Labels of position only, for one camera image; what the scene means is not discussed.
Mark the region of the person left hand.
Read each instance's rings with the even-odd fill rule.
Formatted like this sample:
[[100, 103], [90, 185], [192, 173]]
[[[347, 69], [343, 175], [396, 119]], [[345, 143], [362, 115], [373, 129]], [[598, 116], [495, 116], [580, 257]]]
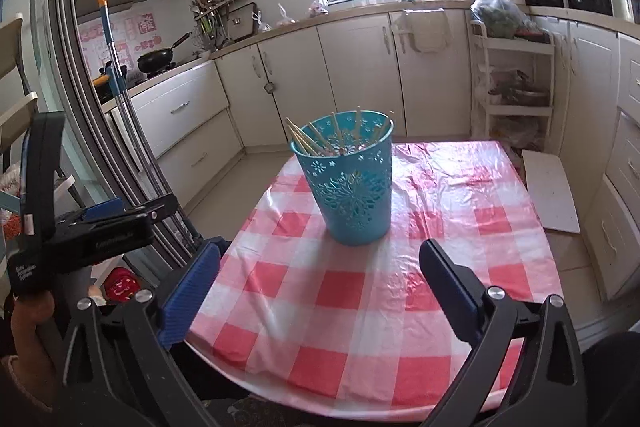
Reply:
[[43, 346], [37, 329], [47, 323], [54, 312], [54, 299], [49, 291], [18, 298], [11, 319], [15, 355], [2, 361], [9, 380], [29, 401], [50, 410], [56, 392], [56, 369]]

